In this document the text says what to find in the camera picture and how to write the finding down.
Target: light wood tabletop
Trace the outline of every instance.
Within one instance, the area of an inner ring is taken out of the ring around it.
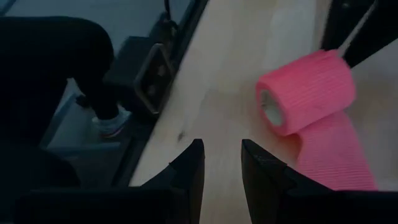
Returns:
[[[202,138],[206,165],[201,223],[251,223],[241,140],[252,139],[293,167],[299,144],[297,136],[280,138],[266,127],[256,110],[254,85],[266,72],[319,48],[328,4],[209,0],[130,184],[143,184],[193,139]],[[358,99],[348,109],[384,190],[398,190],[398,65],[391,57],[397,49],[395,41],[353,69]]]

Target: shoe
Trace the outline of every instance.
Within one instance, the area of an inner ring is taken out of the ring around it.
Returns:
[[[94,117],[92,122],[99,130],[102,138],[113,138],[122,131],[124,125],[130,118],[130,115],[130,111],[126,111],[126,109],[119,106],[119,114],[115,118],[101,120],[97,117]]]

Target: pink cohesive bandage roll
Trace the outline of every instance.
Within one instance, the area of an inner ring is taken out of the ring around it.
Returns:
[[[265,74],[256,97],[261,116],[277,134],[301,137],[297,171],[333,190],[376,189],[342,111],[355,99],[355,87],[337,51],[319,50]]]

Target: black pants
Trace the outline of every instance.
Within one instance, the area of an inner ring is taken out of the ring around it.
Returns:
[[[109,36],[93,22],[69,17],[0,18],[0,135],[33,139],[36,144],[67,78],[76,80],[99,119],[114,118],[116,100],[102,83],[112,60]]]

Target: black plastic piece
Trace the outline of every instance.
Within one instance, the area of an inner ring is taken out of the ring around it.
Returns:
[[[34,190],[17,202],[14,223],[198,224],[204,163],[203,142],[196,139],[141,187]]]
[[[374,9],[344,55],[347,64],[355,67],[398,38],[396,0],[333,0],[321,49],[339,48],[372,5]]]
[[[397,192],[330,190],[248,139],[242,140],[242,173],[253,224],[396,220]]]

